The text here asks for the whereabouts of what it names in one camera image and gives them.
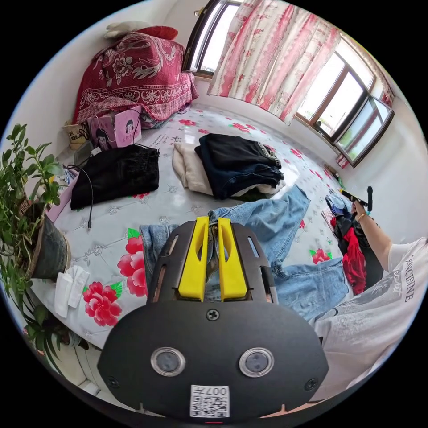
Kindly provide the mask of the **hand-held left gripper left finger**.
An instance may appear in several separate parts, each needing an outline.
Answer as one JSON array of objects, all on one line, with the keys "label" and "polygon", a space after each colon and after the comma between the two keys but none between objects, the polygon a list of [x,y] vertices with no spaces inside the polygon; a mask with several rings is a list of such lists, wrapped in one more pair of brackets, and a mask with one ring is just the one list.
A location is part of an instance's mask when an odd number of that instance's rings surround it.
[{"label": "hand-held left gripper left finger", "polygon": [[206,284],[209,219],[196,219],[189,241],[178,293],[181,299],[203,301]]}]

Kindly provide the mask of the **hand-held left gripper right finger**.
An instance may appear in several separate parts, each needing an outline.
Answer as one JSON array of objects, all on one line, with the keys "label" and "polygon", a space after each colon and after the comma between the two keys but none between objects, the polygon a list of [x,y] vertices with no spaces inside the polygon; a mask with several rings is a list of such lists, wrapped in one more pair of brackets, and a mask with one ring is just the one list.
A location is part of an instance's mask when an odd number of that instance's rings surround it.
[{"label": "hand-held left gripper right finger", "polygon": [[232,223],[227,218],[218,219],[218,241],[221,300],[242,300],[247,295],[247,284]]}]

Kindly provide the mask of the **person's right hand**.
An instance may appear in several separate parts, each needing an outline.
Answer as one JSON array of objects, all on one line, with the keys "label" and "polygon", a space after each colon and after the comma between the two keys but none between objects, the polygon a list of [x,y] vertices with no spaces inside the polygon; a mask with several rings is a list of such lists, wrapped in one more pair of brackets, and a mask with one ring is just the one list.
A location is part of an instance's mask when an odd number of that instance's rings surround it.
[{"label": "person's right hand", "polygon": [[364,206],[360,203],[359,200],[355,199],[352,202],[352,208],[351,208],[351,214],[354,216],[354,219],[357,222],[360,222],[360,220],[367,215],[367,212],[364,208]]}]

